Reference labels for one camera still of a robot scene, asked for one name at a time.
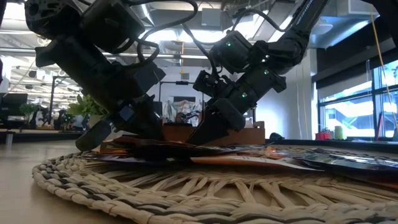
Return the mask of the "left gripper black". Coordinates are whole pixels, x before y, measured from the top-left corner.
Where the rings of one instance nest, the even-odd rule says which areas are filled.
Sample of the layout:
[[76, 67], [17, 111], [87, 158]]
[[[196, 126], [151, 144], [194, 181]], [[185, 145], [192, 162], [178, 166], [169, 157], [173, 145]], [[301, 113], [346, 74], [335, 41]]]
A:
[[145, 62], [110, 62], [97, 47], [77, 37], [59, 37], [36, 47], [35, 53], [38, 67], [58, 65], [101, 107], [102, 120], [75, 142], [80, 151], [98, 147], [111, 134], [112, 124], [121, 124], [124, 131], [146, 139], [164, 140], [154, 95], [147, 95], [137, 81]]

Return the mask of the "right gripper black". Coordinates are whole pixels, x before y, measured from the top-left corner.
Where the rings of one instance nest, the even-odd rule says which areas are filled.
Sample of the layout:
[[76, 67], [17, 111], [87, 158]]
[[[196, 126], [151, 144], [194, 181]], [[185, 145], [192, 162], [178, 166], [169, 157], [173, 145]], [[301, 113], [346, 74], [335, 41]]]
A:
[[243, 114], [255, 107], [271, 89], [280, 93], [286, 89], [286, 78], [265, 65], [250, 68], [235, 82], [225, 79], [226, 88], [217, 100], [204, 110], [203, 119], [191, 133], [186, 143], [204, 145], [229, 135], [229, 130], [245, 127]]

